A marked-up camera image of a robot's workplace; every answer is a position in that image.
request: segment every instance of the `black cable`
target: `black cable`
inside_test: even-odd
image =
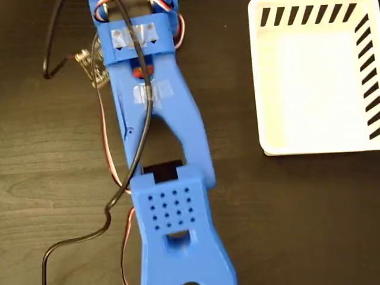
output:
[[[45,57],[43,59],[43,76],[45,79],[51,79],[54,77],[54,75],[60,71],[66,62],[69,59],[72,59],[73,55],[67,55],[60,61],[59,64],[57,64],[56,67],[53,68],[53,70],[49,71],[49,62],[50,62],[50,55],[52,53],[52,42],[54,38],[54,32],[56,28],[56,23],[59,14],[61,13],[62,6],[64,5],[65,0],[57,0],[54,9],[52,17],[50,18],[49,27],[47,28],[46,33],[46,43],[45,43]]]
[[[59,0],[59,3],[61,4],[61,6],[62,6],[63,2],[64,2],[64,0]],[[129,182],[130,182],[134,172],[136,171],[138,162],[141,158],[141,154],[143,152],[145,142],[147,139],[148,129],[149,129],[151,117],[153,114],[153,96],[152,96],[151,81],[150,81],[149,74],[147,72],[147,65],[145,62],[145,57],[144,57],[143,51],[141,49],[138,38],[137,38],[137,36],[133,30],[132,23],[131,23],[131,20],[129,18],[129,15],[128,15],[123,3],[120,0],[115,0],[115,2],[117,3],[117,5],[121,11],[121,14],[123,16],[123,19],[125,20],[125,24],[128,27],[129,32],[131,34],[131,38],[134,42],[135,50],[137,53],[138,61],[141,65],[142,73],[144,76],[145,92],[147,95],[147,114],[145,116],[144,128],[142,130],[142,134],[141,134],[140,141],[139,141],[136,153],[135,153],[135,157],[132,161],[131,167],[129,168],[128,175],[124,179],[122,186],[118,189],[118,191],[115,193],[115,195],[112,197],[112,199],[104,207],[104,214],[106,216],[106,221],[105,221],[103,227],[101,229],[97,230],[96,232],[90,233],[88,235],[85,235],[82,237],[77,237],[74,239],[63,240],[61,242],[58,242],[58,243],[52,245],[46,251],[46,253],[43,257],[43,260],[42,260],[42,285],[47,284],[48,259],[54,250],[56,250],[57,248],[60,248],[61,246],[72,245],[73,243],[81,243],[81,242],[86,242],[88,240],[92,240],[92,239],[97,238],[98,236],[102,235],[103,233],[105,233],[107,231],[107,229],[109,228],[109,226],[111,224],[111,220],[112,220],[110,211],[116,205],[116,203],[119,201],[119,199],[121,198],[121,196],[125,192],[126,188],[128,187]],[[92,54],[94,53],[96,40],[97,40],[97,37],[95,37],[93,40],[93,45],[92,45],[92,49],[91,49]],[[94,72],[94,54],[93,54],[93,61],[92,61],[92,69]]]

